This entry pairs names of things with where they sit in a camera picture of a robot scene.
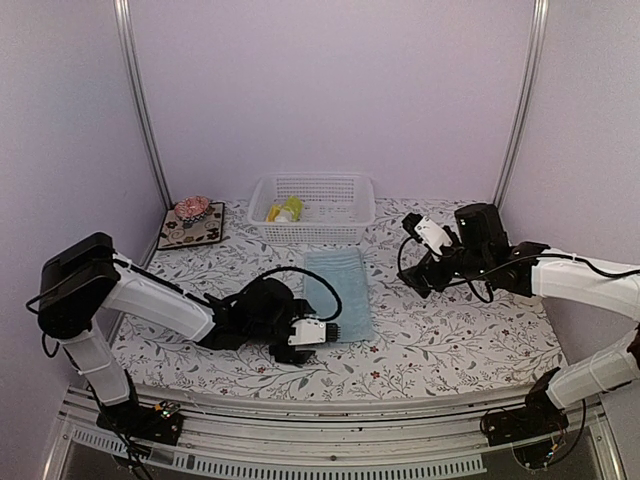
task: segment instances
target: yellow object in basket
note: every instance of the yellow object in basket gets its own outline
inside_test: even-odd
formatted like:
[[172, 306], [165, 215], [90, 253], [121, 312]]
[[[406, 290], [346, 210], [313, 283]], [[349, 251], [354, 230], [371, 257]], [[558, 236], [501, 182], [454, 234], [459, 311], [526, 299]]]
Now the yellow object in basket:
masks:
[[267, 222], [275, 221], [276, 217], [280, 213], [281, 208], [282, 206], [280, 205], [272, 205], [271, 209], [269, 210], [269, 213], [267, 214]]
[[275, 222], [289, 223], [300, 220], [300, 212], [304, 204], [298, 197], [291, 196], [280, 209], [280, 213], [276, 216]]

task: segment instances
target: wire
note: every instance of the wire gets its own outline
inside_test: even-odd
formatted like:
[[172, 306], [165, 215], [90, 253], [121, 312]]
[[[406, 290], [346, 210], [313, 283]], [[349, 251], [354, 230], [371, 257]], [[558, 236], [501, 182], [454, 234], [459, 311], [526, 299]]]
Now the wire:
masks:
[[84, 272], [87, 268], [89, 268], [93, 264], [95, 264], [95, 263], [103, 263], [103, 262], [104, 263], [111, 263], [111, 258], [99, 258], [99, 259], [93, 259], [90, 262], [87, 262], [85, 265], [83, 265], [83, 267], [81, 269], [76, 270], [75, 272], [73, 272], [72, 275], [69, 275], [68, 277], [63, 278], [58, 283], [56, 283], [53, 287], [47, 288], [44, 292], [40, 293], [39, 295], [36, 295], [31, 300], [29, 300], [25, 304], [26, 309], [29, 310], [34, 315], [38, 315], [40, 312], [38, 310], [32, 308], [31, 305], [33, 305], [36, 302], [39, 302], [44, 297], [47, 297], [47, 296], [51, 295], [58, 288], [60, 288], [62, 285], [64, 285], [65, 283], [69, 282], [70, 280], [73, 280], [75, 277], [80, 275], [82, 272]]
[[47, 334], [42, 332], [42, 350], [47, 357], [54, 358], [58, 354], [58, 350], [60, 350], [60, 342], [56, 342], [56, 346], [50, 352], [49, 348], [47, 348]]
[[[107, 415], [104, 409], [103, 403], [100, 401], [100, 399], [98, 398], [98, 395], [96, 394], [96, 391], [93, 389], [91, 385], [89, 385], [89, 390], [91, 391], [91, 393], [93, 393], [93, 399], [96, 401], [96, 404], [98, 405], [98, 410], [100, 410], [100, 413], [102, 414], [102, 418], [104, 418], [104, 420], [109, 425], [109, 429], [116, 434], [118, 439], [125, 446], [127, 459], [129, 460], [129, 464], [130, 464], [129, 471], [138, 480], [153, 480], [153, 476], [149, 473], [149, 470], [147, 470], [144, 463], [142, 463], [142, 460], [140, 460], [141, 455], [149, 454], [149, 452], [146, 450], [146, 447], [143, 447], [142, 445], [137, 444], [136, 442], [131, 440], [130, 435], [126, 435], [122, 433], [119, 429], [117, 429], [109, 419], [109, 416]], [[144, 477], [138, 473], [137, 469], [140, 469], [142, 473], [144, 473]]]
[[415, 239], [413, 237], [405, 238], [402, 244], [400, 245], [400, 248], [398, 249], [398, 256], [396, 257], [396, 261], [398, 263], [398, 276], [400, 277], [400, 280], [402, 280], [404, 283], [406, 283], [410, 287], [424, 288], [414, 284], [411, 280], [409, 280], [407, 277], [404, 276], [404, 273], [402, 273], [402, 251], [404, 250], [404, 247], [407, 245], [407, 243], [409, 243], [411, 240], [415, 240]]
[[573, 255], [567, 255], [567, 254], [564, 254], [564, 253], [538, 253], [538, 254], [535, 254], [535, 255], [525, 255], [524, 257], [520, 257], [520, 258], [516, 258], [514, 260], [510, 260], [510, 261], [508, 261], [506, 263], [503, 263], [502, 265], [500, 265], [498, 267], [492, 268], [491, 270], [489, 270], [487, 272], [484, 272], [484, 273], [481, 273], [480, 275], [477, 275], [477, 276], [475, 276], [473, 278], [460, 280], [459, 282], [453, 282], [453, 283], [450, 283], [450, 284], [444, 286], [443, 288], [449, 288], [449, 287], [456, 287], [458, 285], [464, 285], [465, 283], [469, 283], [469, 282], [473, 282], [475, 280], [480, 280], [482, 278], [485, 278], [485, 277], [487, 277], [489, 275], [492, 275], [492, 274], [502, 270], [503, 268], [510, 267], [511, 265], [515, 265], [517, 263], [525, 262], [527, 260], [538, 260], [540, 258], [560, 258], [560, 259], [563, 259], [563, 260], [571, 260], [571, 261], [578, 262], [578, 263], [584, 263], [594, 273], [597, 273], [598, 275], [600, 275], [602, 277], [605, 277], [605, 278], [610, 278], [612, 280], [619, 280], [621, 278], [630, 277], [632, 275], [640, 275], [640, 269], [627, 270], [626, 272], [619, 272], [619, 273], [606, 272], [606, 271], [601, 270], [600, 268], [596, 267], [593, 263], [591, 263], [586, 258], [574, 257]]
[[555, 459], [555, 461], [552, 460], [548, 464], [548, 466], [557, 465], [558, 463], [560, 463], [564, 459], [566, 459], [569, 455], [571, 455], [571, 452], [573, 452], [575, 450], [576, 446], [578, 445], [578, 442], [580, 441], [580, 438], [582, 438], [582, 433], [584, 432], [584, 427], [585, 427], [586, 423], [587, 423], [587, 402], [583, 399], [582, 400], [582, 421], [580, 422], [580, 430], [578, 430], [578, 435], [576, 435], [576, 439], [573, 441], [573, 443], [569, 447], [569, 450], [567, 450], [566, 453], [562, 457], [558, 457], [557, 459]]
[[[521, 461], [516, 457], [515, 452], [514, 452], [514, 450], [512, 448], [511, 452], [513, 454], [513, 457], [516, 459], [516, 461], [518, 462], [519, 465], [521, 465], [522, 467], [524, 467], [526, 470], [528, 470], [530, 472], [534, 472], [534, 471], [538, 471], [538, 470], [545, 470], [545, 469], [547, 469], [549, 467], [557, 465], [558, 463], [562, 462], [567, 457], [569, 457], [569, 455], [571, 455], [571, 453], [578, 446], [578, 443], [580, 442], [580, 439], [582, 438], [582, 434], [584, 433], [584, 428], [585, 428], [586, 422], [587, 422], [587, 402], [583, 399], [582, 400], [582, 421], [580, 422], [580, 429], [578, 430], [578, 434], [576, 435], [576, 438], [574, 439], [573, 443], [571, 444], [569, 449], [565, 452], [565, 454], [562, 457], [556, 457], [555, 455], [558, 453], [559, 449], [562, 447], [561, 442], [564, 440], [564, 437], [566, 436], [566, 431], [563, 428], [559, 428], [560, 437], [559, 437], [559, 439], [557, 441], [553, 442], [553, 446], [551, 447], [551, 451], [547, 455], [545, 455], [545, 457], [540, 458], [538, 461], [536, 461], [535, 465], [531, 465], [531, 464], [529, 466], [523, 465], [521, 463]], [[485, 433], [483, 428], [482, 428], [482, 422], [480, 424], [480, 430], [483, 433]]]
[[338, 295], [338, 292], [336, 292], [336, 289], [333, 288], [333, 286], [329, 282], [327, 282], [324, 278], [322, 278], [317, 273], [313, 273], [310, 270], [306, 270], [306, 269], [300, 268], [300, 267], [277, 267], [277, 268], [273, 268], [271, 270], [267, 270], [266, 272], [261, 273], [256, 278], [251, 280], [242, 290], [240, 290], [240, 294], [245, 292], [254, 283], [259, 282], [261, 280], [264, 280], [265, 278], [270, 277], [271, 275], [276, 274], [276, 273], [280, 273], [280, 272], [302, 273], [304, 275], [307, 275], [307, 276], [313, 278], [314, 280], [317, 280], [322, 285], [324, 285], [324, 287], [327, 290], [329, 290], [329, 292], [331, 293], [331, 295], [333, 296], [333, 298], [336, 301], [336, 311], [333, 313], [333, 315], [330, 315], [329, 317], [318, 318], [317, 320], [319, 322], [330, 322], [331, 320], [335, 320], [336, 318], [338, 318], [340, 316], [340, 314], [342, 313], [342, 299], [340, 298], [340, 295]]
[[469, 282], [469, 289], [478, 300], [480, 300], [482, 303], [491, 303], [493, 302], [493, 290], [491, 290], [491, 285], [489, 285], [489, 282], [485, 282], [484, 286], [487, 289], [489, 298], [484, 298], [482, 295], [480, 295], [480, 293], [478, 293], [478, 290], [476, 290], [476, 287], [473, 285], [473, 282]]
[[[400, 279], [402, 281], [404, 281], [407, 285], [409, 285], [412, 288], [419, 288], [419, 289], [424, 289], [425, 286], [424, 285], [416, 285], [413, 282], [411, 282], [408, 278], [406, 278], [403, 273], [402, 273], [402, 266], [401, 266], [401, 257], [402, 257], [402, 251], [405, 247], [405, 245], [410, 241], [413, 240], [413, 237], [408, 237], [406, 238], [402, 244], [400, 245], [400, 249], [398, 250], [398, 258], [397, 258], [397, 263], [398, 263], [398, 276], [400, 277]], [[609, 278], [611, 280], [619, 280], [621, 278], [626, 278], [626, 277], [630, 277], [632, 275], [640, 275], [640, 269], [635, 269], [635, 270], [627, 270], [625, 272], [607, 272], [604, 271], [598, 267], [596, 267], [590, 260], [586, 259], [586, 258], [582, 258], [582, 257], [574, 257], [573, 255], [567, 255], [564, 253], [538, 253], [535, 255], [525, 255], [523, 257], [520, 258], [516, 258], [513, 260], [510, 260], [506, 263], [503, 263], [502, 265], [499, 265], [495, 268], [492, 268], [491, 270], [488, 270], [486, 272], [483, 272], [479, 275], [476, 275], [475, 277], [472, 278], [464, 278], [463, 280], [459, 280], [456, 282], [451, 282], [447, 285], [442, 285], [442, 286], [433, 286], [433, 285], [429, 285], [430, 288], [433, 288], [434, 290], [437, 289], [438, 291], [442, 291], [446, 288], [450, 288], [450, 287], [457, 287], [460, 285], [469, 285], [469, 288], [471, 289], [472, 292], [474, 292], [475, 287], [471, 284], [471, 282], [477, 281], [477, 280], [482, 280], [487, 278], [490, 275], [493, 275], [494, 273], [502, 270], [503, 268], [506, 267], [510, 267], [511, 265], [516, 265], [518, 263], [521, 262], [526, 262], [529, 260], [539, 260], [541, 258], [559, 258], [559, 259], [563, 259], [563, 260], [571, 260], [574, 262], [578, 262], [578, 263], [583, 263], [585, 264], [587, 267], [589, 267], [589, 269], [591, 271], [593, 271], [594, 273], [597, 273], [598, 275], [605, 277], [605, 278]], [[478, 294], [477, 291], [474, 292], [474, 294], [476, 295], [476, 297], [478, 297], [478, 299], [480, 299], [482, 302], [484, 303], [488, 303], [486, 302], [485, 299], [481, 298]]]

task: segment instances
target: black cable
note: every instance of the black cable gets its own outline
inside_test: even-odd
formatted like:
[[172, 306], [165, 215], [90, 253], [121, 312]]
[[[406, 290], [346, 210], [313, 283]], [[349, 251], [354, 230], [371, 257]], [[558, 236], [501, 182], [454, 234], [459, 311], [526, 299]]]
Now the black cable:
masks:
[[[400, 279], [402, 281], [404, 281], [407, 285], [409, 285], [410, 287], [413, 288], [419, 288], [419, 289], [423, 289], [424, 285], [416, 285], [413, 282], [411, 282], [408, 278], [406, 278], [403, 274], [402, 274], [402, 265], [401, 265], [401, 258], [402, 258], [402, 251], [405, 247], [405, 245], [410, 241], [413, 240], [413, 237], [408, 237], [406, 238], [402, 244], [400, 245], [400, 249], [398, 250], [398, 257], [397, 257], [397, 264], [398, 264], [398, 276], [400, 277]], [[438, 289], [438, 290], [444, 290], [446, 288], [450, 288], [450, 287], [457, 287], [460, 285], [469, 285], [469, 287], [471, 288], [471, 291], [473, 292], [473, 290], [475, 289], [475, 287], [471, 284], [471, 282], [477, 281], [477, 280], [482, 280], [490, 275], [493, 275], [494, 273], [502, 270], [503, 268], [506, 267], [510, 267], [511, 265], [515, 265], [521, 262], [526, 262], [529, 260], [538, 260], [540, 258], [559, 258], [562, 260], [571, 260], [574, 262], [579, 262], [579, 263], [583, 263], [585, 264], [587, 267], [589, 267], [589, 269], [591, 271], [593, 271], [594, 273], [597, 273], [598, 275], [605, 277], [605, 278], [609, 278], [612, 280], [618, 280], [621, 278], [626, 278], [626, 277], [630, 277], [632, 275], [640, 275], [640, 269], [635, 269], [635, 270], [627, 270], [626, 272], [619, 272], [619, 273], [614, 273], [614, 272], [606, 272], [598, 267], [596, 267], [593, 263], [591, 263], [590, 260], [587, 260], [586, 258], [582, 258], [582, 257], [575, 257], [573, 255], [567, 255], [564, 253], [538, 253], [535, 255], [525, 255], [523, 257], [520, 258], [516, 258], [513, 260], [510, 260], [506, 263], [503, 263], [502, 265], [499, 265], [495, 268], [492, 268], [491, 270], [488, 270], [484, 273], [481, 273], [475, 277], [472, 278], [465, 278], [463, 280], [459, 280], [456, 282], [451, 282], [447, 285], [442, 285], [442, 286], [432, 286], [430, 285], [431, 288], [433, 289]], [[476, 294], [476, 297], [478, 297], [481, 301], [483, 301], [484, 303], [487, 303], [485, 301], [485, 299], [482, 299], [479, 295]]]
[[31, 305], [33, 305], [36, 302], [39, 302], [40, 300], [42, 300], [44, 297], [47, 297], [49, 295], [51, 295], [53, 292], [55, 292], [58, 288], [60, 288], [62, 285], [64, 285], [65, 283], [67, 283], [68, 281], [74, 279], [75, 277], [77, 277], [78, 275], [80, 275], [82, 272], [84, 272], [87, 268], [89, 268], [91, 265], [93, 265], [94, 263], [111, 263], [111, 258], [97, 258], [97, 259], [93, 259], [90, 262], [87, 262], [85, 265], [83, 265], [83, 267], [79, 270], [76, 270], [75, 272], [73, 272], [73, 275], [69, 275], [68, 277], [63, 278], [62, 280], [60, 280], [58, 283], [56, 283], [53, 287], [47, 288], [44, 292], [40, 293], [39, 295], [36, 295], [35, 297], [33, 297], [31, 300], [29, 300], [26, 304], [25, 307], [27, 310], [29, 310], [31, 313], [33, 313], [34, 315], [38, 315], [40, 312], [38, 312], [36, 309], [31, 308]]
[[58, 350], [60, 350], [60, 342], [56, 342], [56, 346], [50, 352], [49, 348], [47, 348], [47, 334], [42, 332], [42, 350], [47, 357], [54, 358], [58, 354]]
[[578, 435], [576, 435], [576, 439], [571, 444], [571, 447], [569, 447], [569, 450], [567, 450], [562, 457], [559, 457], [558, 459], [551, 459], [551, 462], [549, 462], [547, 466], [550, 467], [553, 465], [557, 465], [558, 463], [562, 462], [565, 458], [567, 458], [569, 455], [571, 455], [571, 452], [573, 452], [576, 446], [578, 445], [580, 438], [582, 438], [582, 433], [584, 432], [584, 427], [586, 423], [587, 423], [587, 402], [583, 399], [582, 400], [582, 422], [580, 422], [580, 430], [578, 430]]
[[400, 245], [400, 248], [398, 249], [398, 256], [396, 257], [396, 262], [398, 264], [398, 277], [400, 277], [400, 280], [402, 280], [404, 283], [406, 283], [412, 288], [423, 289], [424, 285], [421, 286], [413, 283], [411, 280], [405, 277], [404, 273], [402, 273], [402, 251], [404, 250], [404, 247], [407, 245], [407, 243], [409, 243], [411, 240], [415, 240], [415, 238], [413, 237], [405, 238], [402, 244]]
[[489, 285], [489, 282], [485, 282], [485, 288], [487, 289], [487, 294], [489, 295], [489, 298], [484, 298], [482, 295], [480, 295], [478, 290], [476, 290], [476, 287], [473, 284], [473, 282], [469, 282], [469, 289], [471, 290], [471, 293], [473, 293], [478, 300], [480, 300], [482, 303], [491, 303], [493, 302], [493, 290], [491, 290], [491, 286]]
[[302, 273], [304, 275], [307, 275], [307, 276], [313, 278], [314, 280], [317, 280], [322, 285], [324, 285], [324, 287], [327, 290], [329, 290], [329, 292], [331, 293], [331, 295], [333, 296], [333, 298], [336, 301], [336, 311], [333, 313], [333, 315], [331, 315], [329, 317], [319, 318], [318, 319], [319, 322], [330, 322], [331, 320], [335, 320], [336, 318], [338, 318], [340, 316], [340, 314], [342, 313], [342, 299], [340, 299], [340, 295], [338, 295], [338, 292], [336, 292], [336, 289], [333, 288], [333, 285], [331, 285], [329, 282], [327, 282], [324, 278], [322, 278], [317, 273], [313, 273], [310, 270], [306, 270], [306, 269], [300, 268], [300, 267], [277, 267], [277, 268], [273, 268], [271, 270], [267, 270], [266, 272], [261, 273], [256, 278], [251, 280], [242, 290], [240, 290], [240, 294], [245, 292], [254, 283], [259, 282], [261, 280], [264, 280], [265, 278], [270, 277], [271, 275], [273, 275], [275, 273], [280, 273], [280, 272]]
[[484, 273], [481, 273], [480, 275], [477, 275], [477, 276], [475, 276], [473, 278], [460, 280], [459, 282], [453, 282], [453, 283], [450, 283], [450, 284], [444, 286], [443, 288], [449, 288], [449, 287], [456, 287], [458, 285], [464, 285], [465, 283], [469, 283], [469, 282], [473, 282], [475, 280], [480, 280], [482, 278], [485, 278], [485, 277], [487, 277], [489, 275], [492, 275], [492, 274], [502, 270], [503, 268], [509, 267], [511, 265], [515, 265], [517, 263], [525, 262], [527, 260], [538, 260], [540, 258], [560, 258], [562, 260], [572, 260], [574, 262], [584, 263], [594, 273], [597, 273], [598, 275], [600, 275], [602, 277], [605, 277], [605, 278], [610, 278], [612, 280], [619, 280], [621, 278], [630, 277], [632, 275], [640, 275], [640, 269], [627, 270], [626, 272], [620, 272], [620, 273], [605, 272], [604, 270], [601, 270], [600, 268], [596, 267], [593, 263], [591, 263], [586, 258], [574, 257], [573, 255], [567, 255], [567, 254], [564, 254], [564, 253], [538, 253], [538, 254], [535, 254], [535, 255], [525, 255], [524, 257], [520, 257], [520, 258], [516, 258], [514, 260], [510, 260], [510, 261], [508, 261], [506, 263], [503, 263], [502, 265], [500, 265], [498, 267], [492, 268], [491, 270], [489, 270], [487, 272], [484, 272]]
[[[138, 445], [136, 442], [131, 440], [130, 435], [126, 435], [118, 430], [115, 425], [109, 420], [109, 416], [104, 410], [104, 405], [98, 398], [96, 391], [92, 386], [89, 386], [89, 390], [93, 393], [93, 399], [96, 401], [96, 405], [98, 405], [98, 410], [102, 414], [102, 418], [109, 425], [109, 430], [116, 434], [118, 439], [124, 444], [125, 451], [127, 453], [127, 459], [129, 460], [129, 471], [138, 479], [138, 480], [153, 480], [153, 477], [149, 473], [149, 470], [145, 467], [142, 460], [140, 460], [140, 455], [148, 455], [148, 452], [143, 449], [141, 445]], [[144, 473], [144, 477], [141, 476], [136, 469], [140, 469]]]

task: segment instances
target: pink object on mat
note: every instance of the pink object on mat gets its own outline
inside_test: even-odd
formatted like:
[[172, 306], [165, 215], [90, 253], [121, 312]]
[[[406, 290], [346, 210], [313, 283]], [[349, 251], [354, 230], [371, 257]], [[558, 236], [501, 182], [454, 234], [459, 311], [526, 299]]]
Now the pink object on mat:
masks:
[[197, 221], [198, 217], [201, 217], [207, 211], [210, 202], [207, 197], [199, 195], [187, 197], [181, 202], [178, 202], [173, 211], [176, 217], [183, 222]]

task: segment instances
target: table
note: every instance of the table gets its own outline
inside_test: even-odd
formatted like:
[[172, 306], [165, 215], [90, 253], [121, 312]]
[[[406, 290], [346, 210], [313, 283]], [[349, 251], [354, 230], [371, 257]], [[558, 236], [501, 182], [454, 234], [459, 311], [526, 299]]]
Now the table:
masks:
[[[265, 345], [209, 351], [175, 332], [125, 316], [113, 343], [118, 361], [137, 383], [212, 395], [333, 401], [435, 397], [525, 385], [565, 365], [542, 304], [516, 302], [496, 292], [491, 304], [467, 286], [420, 298], [396, 278], [396, 255], [406, 238], [401, 219], [428, 214], [454, 225], [465, 202], [378, 199], [376, 221], [359, 245], [370, 287], [376, 336], [371, 341], [323, 345], [302, 367], [277, 364]], [[156, 252], [149, 270], [194, 293], [236, 293], [258, 273], [303, 266], [306, 251], [342, 248], [264, 243], [246, 222], [248, 203], [226, 205], [223, 241]], [[405, 265], [423, 247], [406, 249]], [[298, 295], [302, 278], [279, 274]]]

